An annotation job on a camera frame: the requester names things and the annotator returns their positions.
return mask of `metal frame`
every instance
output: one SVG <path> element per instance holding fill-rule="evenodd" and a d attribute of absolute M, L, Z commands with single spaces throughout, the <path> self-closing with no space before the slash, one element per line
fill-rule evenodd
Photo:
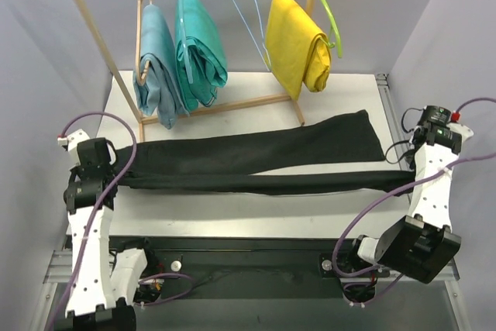
<path fill-rule="evenodd" d="M 103 40 L 102 35 L 100 34 L 98 27 L 96 26 L 95 20 L 93 19 L 93 16 L 91 15 L 91 12 L 86 5 L 86 2 L 84 0 L 74 0 L 76 3 L 76 6 L 79 8 L 79 11 L 81 15 L 83 16 L 84 21 L 86 22 L 87 27 L 89 28 L 91 34 L 93 35 L 93 38 L 95 39 L 95 42 L 98 45 L 98 48 L 100 49 L 100 52 L 102 53 L 102 56 L 107 63 L 107 66 L 109 70 L 111 71 L 112 75 L 114 76 L 115 81 L 117 82 L 117 85 L 122 91 L 122 94 L 126 98 L 126 101 L 131 108 L 133 115 L 136 118 L 136 121 L 138 122 L 139 126 L 139 141 L 143 142 L 145 140 L 145 125 L 149 124 L 154 124 L 158 123 L 158 118 L 157 116 L 151 116 L 148 118 L 145 118 L 143 116 L 143 113 L 137 108 L 136 103 L 134 102 L 133 97 L 129 93 L 129 90 L 126 87 L 126 84 L 124 83 L 124 80 L 122 79 L 122 76 L 119 72 L 119 69 L 117 68 L 117 65 L 115 64 L 115 61 L 112 58 L 112 55 Z M 313 11 L 313 6 L 315 4 L 315 0 L 307 0 L 305 10 L 306 12 L 311 15 Z M 237 110 L 237 109 L 244 109 L 244 108 L 249 108 L 249 107 L 254 107 L 254 106 L 260 106 L 260 105 L 269 105 L 273 104 L 275 102 L 291 102 L 294 107 L 294 111 L 296 113 L 296 116 L 298 117 L 298 121 L 300 124 L 303 126 L 305 124 L 305 119 L 303 117 L 303 114 L 301 112 L 301 109 L 298 105 L 297 101 L 294 101 L 291 99 L 291 97 L 287 93 L 282 93 L 279 95 L 269 95 L 269 96 L 262 96 L 258 98 L 252 98 L 249 100 L 242 100 L 238 102 L 230 102 L 227 104 L 222 104 L 222 105 L 214 105 L 210 108 L 201 108 L 199 110 L 195 110 L 194 112 L 191 113 L 190 116 L 202 116 L 206 114 L 213 114 L 217 112 L 225 112 L 225 111 L 230 111 L 230 110 Z"/>

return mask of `blue wire hanger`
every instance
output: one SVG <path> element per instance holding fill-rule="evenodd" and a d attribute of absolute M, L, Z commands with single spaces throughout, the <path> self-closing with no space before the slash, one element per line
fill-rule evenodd
<path fill-rule="evenodd" d="M 179 2 L 179 23 L 181 24 L 181 38 L 183 42 L 183 58 L 184 66 L 186 67 L 186 76 L 188 77 L 188 83 L 193 84 L 193 70 L 191 69 L 191 62 L 189 59 L 188 46 L 186 45 L 186 26 L 184 24 L 184 0 L 178 0 Z"/>
<path fill-rule="evenodd" d="M 248 33 L 250 33 L 250 36 L 251 36 L 252 41 L 255 43 L 255 47 L 258 50 L 258 54 L 262 58 L 262 61 L 265 63 L 265 66 L 267 67 L 267 70 L 270 71 L 270 56 L 269 56 L 269 52 L 267 51 L 267 48 L 265 47 L 265 35 L 264 35 L 264 27 L 262 25 L 262 17 L 260 16 L 260 10 L 258 8 L 258 1 L 257 0 L 254 0 L 254 1 L 255 1 L 255 7 L 257 7 L 258 23 L 260 24 L 260 34 L 262 36 L 262 47 L 263 47 L 263 50 L 265 51 L 265 55 L 267 56 L 267 61 L 265 60 L 265 58 L 264 58 L 264 56 L 262 54 L 262 51 L 258 47 L 257 41 L 255 40 L 255 36 L 253 36 L 253 33 L 251 32 L 251 29 L 248 26 L 248 22 L 246 22 L 243 14 L 241 13 L 241 10 L 239 9 L 239 6 L 236 4 L 236 0 L 232 0 L 232 2 L 234 3 L 234 6 L 236 7 L 239 15 L 241 16 L 242 21 L 244 22 L 246 28 L 248 29 Z"/>

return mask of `yellow cloth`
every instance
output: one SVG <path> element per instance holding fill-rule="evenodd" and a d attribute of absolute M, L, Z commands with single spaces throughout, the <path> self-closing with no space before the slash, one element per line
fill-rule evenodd
<path fill-rule="evenodd" d="M 276 79 L 292 99 L 298 100 L 301 83 L 310 92 L 326 87 L 331 70 L 327 35 L 295 0 L 272 0 L 266 48 Z"/>

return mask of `gray wall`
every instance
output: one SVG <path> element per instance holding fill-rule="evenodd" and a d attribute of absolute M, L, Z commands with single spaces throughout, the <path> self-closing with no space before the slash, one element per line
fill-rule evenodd
<path fill-rule="evenodd" d="M 398 111 L 426 104 L 456 108 L 469 98 L 496 97 L 494 24 L 494 0 L 431 0 L 391 72 Z M 463 155 L 496 150 L 495 109 L 487 103 L 463 110 L 463 122 L 475 132 Z M 474 330 L 496 323 L 495 166 L 494 160 L 460 166 L 451 193 L 453 230 L 463 239 L 456 262 Z"/>
<path fill-rule="evenodd" d="M 121 69 L 133 68 L 136 38 L 136 0 L 87 0 L 103 37 Z M 217 23 L 231 71 L 264 71 L 265 66 L 231 0 L 202 0 Z M 271 0 L 258 0 L 263 26 Z M 301 5 L 306 0 L 297 0 Z M 429 0 L 328 0 L 341 32 L 343 59 L 334 59 L 336 72 L 389 72 Z M 177 0 L 154 0 L 174 29 Z M 252 26 L 258 28 L 253 0 L 239 0 Z M 315 20 L 329 31 L 323 7 Z"/>
<path fill-rule="evenodd" d="M 103 108 L 110 76 L 71 0 L 0 0 L 0 20 L 0 319 L 25 330 L 67 221 L 57 134 Z"/>

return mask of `screw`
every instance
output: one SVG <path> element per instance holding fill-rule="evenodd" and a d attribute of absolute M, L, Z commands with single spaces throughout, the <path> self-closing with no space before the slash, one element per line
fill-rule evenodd
<path fill-rule="evenodd" d="M 324 271 L 330 271 L 332 269 L 331 260 L 324 260 L 322 262 L 322 269 L 324 269 Z"/>
<path fill-rule="evenodd" d="M 172 271 L 178 272 L 181 270 L 181 262 L 179 260 L 173 261 L 170 265 Z"/>

